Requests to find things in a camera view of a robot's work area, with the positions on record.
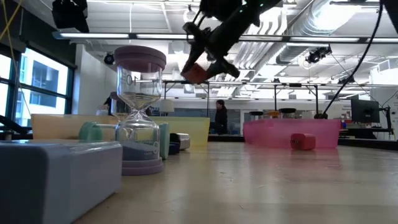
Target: security camera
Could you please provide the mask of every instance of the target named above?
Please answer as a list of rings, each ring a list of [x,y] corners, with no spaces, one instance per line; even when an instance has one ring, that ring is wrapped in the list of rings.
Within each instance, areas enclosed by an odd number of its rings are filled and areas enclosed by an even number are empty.
[[[104,63],[107,65],[113,65],[114,64],[114,57],[112,53],[107,53],[105,58],[104,58]]]

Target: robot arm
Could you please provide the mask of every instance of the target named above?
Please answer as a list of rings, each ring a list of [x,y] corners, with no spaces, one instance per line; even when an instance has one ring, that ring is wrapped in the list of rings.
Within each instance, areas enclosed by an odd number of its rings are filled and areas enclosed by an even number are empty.
[[[260,26],[259,16],[268,9],[276,6],[280,0],[250,0],[242,4],[240,0],[202,0],[200,11],[206,17],[216,17],[222,23],[215,30],[206,28],[201,30],[194,22],[187,22],[183,29],[193,36],[189,58],[181,72],[191,83],[203,81],[220,73],[228,73],[239,77],[239,70],[228,63],[224,56],[251,24]],[[208,70],[204,71],[195,62],[206,52],[215,59]]]

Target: hourglass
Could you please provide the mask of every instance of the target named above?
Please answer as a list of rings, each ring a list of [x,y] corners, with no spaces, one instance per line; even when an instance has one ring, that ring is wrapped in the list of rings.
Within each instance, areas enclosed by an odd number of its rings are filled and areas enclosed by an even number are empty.
[[[145,110],[162,93],[166,56],[149,47],[130,45],[116,49],[114,57],[118,70],[118,97],[131,108],[130,115],[116,126],[116,138],[123,146],[124,164],[147,161],[152,168],[163,169],[159,157],[159,127]],[[134,173],[137,167],[132,166],[130,170]]]

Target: pink plastic bin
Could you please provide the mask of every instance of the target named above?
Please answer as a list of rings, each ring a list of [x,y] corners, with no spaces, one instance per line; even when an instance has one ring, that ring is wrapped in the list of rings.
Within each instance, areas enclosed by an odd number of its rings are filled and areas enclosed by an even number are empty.
[[[262,119],[243,124],[246,143],[273,148],[290,148],[292,134],[308,133],[315,136],[316,148],[334,149],[339,131],[337,119]]]

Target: red block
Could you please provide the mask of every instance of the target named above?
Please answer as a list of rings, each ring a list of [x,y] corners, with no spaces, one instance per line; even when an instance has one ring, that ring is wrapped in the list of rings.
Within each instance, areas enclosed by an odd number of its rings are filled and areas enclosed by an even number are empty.
[[[312,134],[295,133],[290,137],[290,145],[296,150],[312,150],[317,144]]]

